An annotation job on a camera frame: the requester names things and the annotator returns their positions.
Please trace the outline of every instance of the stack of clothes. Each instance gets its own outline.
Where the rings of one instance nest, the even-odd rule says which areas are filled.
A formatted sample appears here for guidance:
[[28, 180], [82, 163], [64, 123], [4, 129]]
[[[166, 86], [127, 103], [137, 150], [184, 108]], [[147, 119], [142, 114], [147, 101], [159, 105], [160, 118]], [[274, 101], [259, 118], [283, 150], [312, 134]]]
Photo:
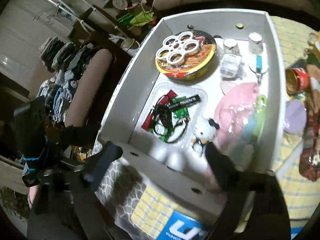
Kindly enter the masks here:
[[46, 112], [54, 122], [64, 122], [76, 93], [78, 81], [98, 49], [64, 43], [57, 37], [49, 38], [40, 46], [43, 64], [55, 77], [46, 80], [39, 88], [36, 97], [45, 97]]

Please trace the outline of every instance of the clear plastic bag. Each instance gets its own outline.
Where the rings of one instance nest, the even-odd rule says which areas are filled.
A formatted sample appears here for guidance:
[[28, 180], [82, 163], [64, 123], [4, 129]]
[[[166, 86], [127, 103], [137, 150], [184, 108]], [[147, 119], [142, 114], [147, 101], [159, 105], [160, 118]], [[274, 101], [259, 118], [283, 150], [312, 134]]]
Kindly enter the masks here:
[[[222, 154], [227, 155], [236, 166], [246, 170], [252, 160], [257, 141], [261, 134], [267, 98], [259, 95], [257, 101], [248, 105], [231, 106], [223, 113], [224, 120], [219, 123], [217, 133]], [[210, 167], [205, 172], [207, 189], [213, 189], [215, 179]]]

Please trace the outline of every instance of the folded clothes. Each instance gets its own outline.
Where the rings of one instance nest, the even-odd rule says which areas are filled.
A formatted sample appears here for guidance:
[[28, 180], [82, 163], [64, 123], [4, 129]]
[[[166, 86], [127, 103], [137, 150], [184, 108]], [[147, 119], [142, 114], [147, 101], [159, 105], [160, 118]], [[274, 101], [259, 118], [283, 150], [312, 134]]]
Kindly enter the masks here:
[[49, 91], [49, 84], [51, 83], [46, 83], [41, 91], [41, 94], [39, 96], [44, 96], [46, 97], [47, 96], [47, 93]]
[[74, 54], [78, 49], [79, 47], [74, 45], [72, 42], [66, 43], [55, 55], [52, 62], [52, 68], [55, 71], [59, 71], [64, 60], [67, 58], [71, 59], [70, 54]]
[[71, 100], [72, 94], [70, 94], [67, 89], [63, 89], [63, 91], [59, 94], [53, 109], [53, 120], [55, 122], [63, 122]]
[[63, 92], [63, 88], [59, 88], [56, 92], [56, 95], [54, 96], [54, 100], [53, 100], [53, 110], [55, 109], [56, 107], [56, 103], [57, 103], [57, 99], [59, 97], [59, 95]]
[[73, 68], [75, 68], [81, 58], [81, 55], [82, 53], [86, 50], [86, 46], [83, 46], [79, 51], [78, 53], [74, 56], [74, 58], [70, 61], [70, 64], [69, 64], [69, 67], [68, 67], [68, 70], [72, 70]]
[[42, 95], [42, 91], [43, 91], [45, 85], [46, 85], [46, 84], [49, 84], [49, 83], [51, 83], [50, 80], [45, 80], [45, 81], [40, 85], [38, 94], [36, 95], [36, 98], [38, 98], [39, 96]]
[[84, 74], [89, 62], [91, 61], [92, 57], [97, 53], [97, 51], [98, 50], [95, 48], [89, 49], [87, 47], [84, 47], [84, 51], [82, 52], [81, 57], [78, 60], [76, 66], [72, 64], [72, 69], [69, 66], [68, 70], [72, 70], [76, 80], [79, 80], [81, 76]]
[[55, 80], [55, 84], [61, 86], [63, 84], [64, 81], [64, 73], [62, 72], [62, 70], [59, 70], [59, 72], [56, 72], [56, 80]]
[[71, 94], [75, 94], [78, 87], [78, 81], [77, 80], [69, 80], [69, 91]]
[[47, 39], [46, 42], [40, 46], [40, 57], [49, 72], [54, 72], [52, 68], [53, 59], [63, 46], [64, 42], [60, 41], [57, 37]]
[[67, 70], [65, 73], [64, 73], [64, 78], [65, 80], [71, 80], [73, 79], [74, 77], [74, 73], [72, 72], [72, 70]]
[[60, 70], [62, 70], [63, 72], [66, 72], [68, 69], [68, 66], [71, 62], [71, 60], [73, 59], [73, 57], [75, 56], [74, 53], [70, 54], [69, 56], [67, 56], [64, 60], [63, 63], [60, 65]]

